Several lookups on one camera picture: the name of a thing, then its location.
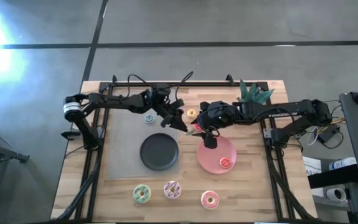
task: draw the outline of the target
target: pink plate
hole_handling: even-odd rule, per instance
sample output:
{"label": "pink plate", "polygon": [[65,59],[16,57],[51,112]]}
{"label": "pink plate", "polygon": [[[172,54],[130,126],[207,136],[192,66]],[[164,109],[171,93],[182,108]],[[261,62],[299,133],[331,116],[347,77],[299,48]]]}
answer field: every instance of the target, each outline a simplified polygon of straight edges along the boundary
{"label": "pink plate", "polygon": [[[231,166],[228,169],[224,169],[220,166],[220,159],[226,157],[230,159]],[[237,160],[237,152],[234,149],[233,144],[225,137],[219,136],[217,138],[216,149],[208,149],[204,146],[204,142],[201,141],[198,145],[197,158],[199,164],[208,172],[213,174],[223,174],[229,171]]]}

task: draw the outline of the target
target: small donut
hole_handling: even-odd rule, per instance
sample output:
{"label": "small donut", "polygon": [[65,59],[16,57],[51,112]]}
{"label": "small donut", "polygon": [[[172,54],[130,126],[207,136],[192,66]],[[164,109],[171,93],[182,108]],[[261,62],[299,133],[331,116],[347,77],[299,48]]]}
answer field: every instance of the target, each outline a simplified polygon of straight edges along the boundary
{"label": "small donut", "polygon": [[197,111],[194,110],[194,109],[189,109],[189,110],[187,111],[187,116],[188,116],[189,118],[196,118],[196,117],[197,117]]}
{"label": "small donut", "polygon": [[181,194],[181,186],[176,181],[169,181],[164,186],[164,193],[169,199],[178,199]]}
{"label": "small donut", "polygon": [[231,161],[229,158],[223,157],[220,159],[220,166],[224,169],[228,169],[231,166]]}
{"label": "small donut", "polygon": [[202,128],[198,125],[198,124],[195,124],[194,125],[194,128],[198,131],[202,131]]}
{"label": "small donut", "polygon": [[152,114],[147,114],[146,116],[144,116],[144,120],[146,123],[151,124],[152,122],[154,122],[154,116]]}
{"label": "small donut", "polygon": [[219,196],[213,190],[207,190],[201,196],[201,204],[204,208],[213,210],[219,205]]}
{"label": "small donut", "polygon": [[151,199],[151,189],[147,185],[140,184],[133,190],[133,198],[136,203],[147,203]]}

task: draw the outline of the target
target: concrete floor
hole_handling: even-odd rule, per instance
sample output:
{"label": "concrete floor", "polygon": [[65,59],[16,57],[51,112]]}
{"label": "concrete floor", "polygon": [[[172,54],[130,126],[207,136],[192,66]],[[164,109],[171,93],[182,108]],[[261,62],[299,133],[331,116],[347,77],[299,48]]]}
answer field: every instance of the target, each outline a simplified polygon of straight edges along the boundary
{"label": "concrete floor", "polygon": [[[0,44],[90,44],[102,0],[0,0]],[[109,0],[100,43],[358,40],[358,0]],[[79,91],[89,49],[0,50],[0,135],[27,164],[6,163],[0,223],[49,219],[67,142],[62,100]],[[358,91],[358,45],[98,49],[90,80],[284,80],[291,101]],[[319,144],[304,155],[352,155]],[[344,221],[318,208],[325,220]]]}

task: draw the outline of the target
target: pink donut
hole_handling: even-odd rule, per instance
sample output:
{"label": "pink donut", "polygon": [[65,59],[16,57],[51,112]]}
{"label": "pink donut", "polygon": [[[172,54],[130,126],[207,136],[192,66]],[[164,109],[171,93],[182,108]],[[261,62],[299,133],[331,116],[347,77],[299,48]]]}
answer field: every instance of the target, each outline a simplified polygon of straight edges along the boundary
{"label": "pink donut", "polygon": [[213,190],[207,190],[201,196],[201,204],[204,208],[213,210],[219,205],[219,196]]}
{"label": "pink donut", "polygon": [[169,199],[177,199],[181,194],[181,186],[176,181],[169,181],[164,186],[164,193]]}

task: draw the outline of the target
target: gray mesh mat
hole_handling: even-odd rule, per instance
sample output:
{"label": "gray mesh mat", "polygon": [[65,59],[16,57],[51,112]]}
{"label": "gray mesh mat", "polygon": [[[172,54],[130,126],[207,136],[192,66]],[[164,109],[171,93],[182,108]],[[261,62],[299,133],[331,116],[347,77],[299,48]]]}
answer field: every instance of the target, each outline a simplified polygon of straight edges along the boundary
{"label": "gray mesh mat", "polygon": [[[144,121],[146,114],[155,117],[153,123]],[[145,114],[134,114],[126,110],[112,110],[110,131],[110,153],[108,161],[108,178],[125,179],[128,177],[166,176],[179,174],[179,160],[168,170],[154,171],[148,169],[140,159],[140,147],[150,135],[164,133],[177,142],[180,131],[169,127],[162,128],[161,117],[154,110]]]}

